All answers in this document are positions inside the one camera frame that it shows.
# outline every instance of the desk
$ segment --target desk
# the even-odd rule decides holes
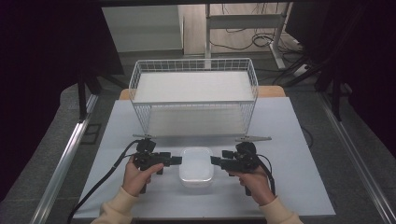
[[[273,140],[256,142],[258,153],[269,158],[273,166],[277,193],[283,203],[301,216],[331,216],[334,210],[323,186],[318,169],[288,97],[279,87],[261,87],[261,96],[253,112],[248,134],[272,136]],[[141,133],[139,121],[125,92],[114,104],[104,137],[92,166],[82,196],[103,176],[123,149]],[[184,147],[210,147],[214,156],[233,150],[231,137],[158,138],[155,151],[179,155]],[[124,160],[115,173],[78,210],[75,218],[94,218],[100,204],[118,191],[123,177]],[[257,204],[247,197],[237,178],[231,178],[215,167],[213,184],[205,189],[187,189],[178,179],[178,167],[166,167],[163,175],[154,175],[147,193],[133,208],[140,219],[224,219],[262,218]]]

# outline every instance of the white plastic container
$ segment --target white plastic container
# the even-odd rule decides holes
[[[210,162],[213,152],[208,147],[186,147],[181,152],[179,177],[186,188],[206,188],[213,180],[214,167]]]

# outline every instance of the hand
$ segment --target hand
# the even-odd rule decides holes
[[[227,171],[230,175],[239,177],[242,186],[247,187],[251,191],[251,197],[259,204],[266,205],[275,199],[275,195],[270,190],[268,178],[264,170],[258,167],[253,174],[244,174],[240,172]]]
[[[125,174],[122,183],[122,188],[132,196],[139,196],[140,190],[151,181],[151,175],[160,171],[163,164],[156,164],[145,171],[139,171],[134,166],[134,157],[131,157],[126,163]]]

